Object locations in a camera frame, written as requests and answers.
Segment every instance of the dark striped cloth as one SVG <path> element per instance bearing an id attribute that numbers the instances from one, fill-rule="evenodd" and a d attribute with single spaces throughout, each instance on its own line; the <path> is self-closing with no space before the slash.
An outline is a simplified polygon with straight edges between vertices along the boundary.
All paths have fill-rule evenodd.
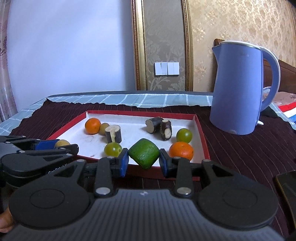
<path id="1" fill-rule="evenodd" d="M 46 139 L 70 120 L 86 110 L 125 110 L 143 112 L 169 112 L 197 114 L 202 126 L 210 157 L 249 178 L 252 178 L 277 193 L 273 178 L 296 168 L 296 135 L 288 122 L 273 118 L 265 112 L 249 135 L 232 135 L 214 127 L 209 120 L 210 107 L 170 106 L 164 108 L 136 108 L 125 105 L 73 104 L 45 101 L 30 118 L 24 119 L 11 135 L 25 135 L 28 138 Z M 201 189 L 195 182 L 195 191 Z M 174 182 L 127 176 L 115 179 L 114 187 L 121 188 L 173 188 Z M 280 208 L 272 226 L 284 237 L 292 231 L 291 215 L 282 197 Z"/>

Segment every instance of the human hand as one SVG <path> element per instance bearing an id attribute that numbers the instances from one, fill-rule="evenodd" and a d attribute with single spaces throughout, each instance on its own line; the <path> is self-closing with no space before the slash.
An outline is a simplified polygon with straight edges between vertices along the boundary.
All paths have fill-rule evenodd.
<path id="1" fill-rule="evenodd" d="M 0 214 L 0 232 L 8 233 L 14 226 L 12 215 L 9 211 L 9 207 Z"/>

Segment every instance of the green cherry tomato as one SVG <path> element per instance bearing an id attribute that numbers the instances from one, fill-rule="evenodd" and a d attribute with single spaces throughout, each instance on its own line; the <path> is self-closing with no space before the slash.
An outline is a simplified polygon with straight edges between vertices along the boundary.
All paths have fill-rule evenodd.
<path id="1" fill-rule="evenodd" d="M 177 132 L 177 141 L 189 143 L 192 140 L 192 132 L 186 128 L 182 128 Z"/>
<path id="2" fill-rule="evenodd" d="M 116 142 L 108 143 L 104 148 L 104 153 L 107 156 L 115 156 L 118 157 L 120 152 L 122 151 L 121 145 Z"/>

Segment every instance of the orange fruit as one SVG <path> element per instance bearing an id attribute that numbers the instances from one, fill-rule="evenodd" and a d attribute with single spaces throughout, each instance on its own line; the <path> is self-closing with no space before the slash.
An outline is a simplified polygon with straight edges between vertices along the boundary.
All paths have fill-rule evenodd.
<path id="1" fill-rule="evenodd" d="M 186 142 L 175 142 L 169 149 L 170 157 L 180 156 L 192 160 L 193 158 L 193 147 Z"/>
<path id="2" fill-rule="evenodd" d="M 100 130 L 101 122 L 97 118 L 90 118 L 85 123 L 85 130 L 89 134 L 97 134 Z"/>

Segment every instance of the white light switch panel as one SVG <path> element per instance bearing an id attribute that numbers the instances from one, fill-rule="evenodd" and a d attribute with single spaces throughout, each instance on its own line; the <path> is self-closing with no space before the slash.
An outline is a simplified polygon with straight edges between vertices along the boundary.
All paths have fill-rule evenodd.
<path id="1" fill-rule="evenodd" d="M 174 63 L 168 62 L 168 75 L 174 75 Z"/>
<path id="2" fill-rule="evenodd" d="M 162 75 L 161 63 L 160 62 L 155 62 L 154 67 L 155 67 L 155 75 Z"/>
<path id="3" fill-rule="evenodd" d="M 161 72 L 162 72 L 162 75 L 168 75 L 168 63 L 167 62 L 161 62 Z"/>
<path id="4" fill-rule="evenodd" d="M 179 69 L 179 62 L 174 62 L 174 75 L 179 75 L 180 74 L 180 69 Z"/>

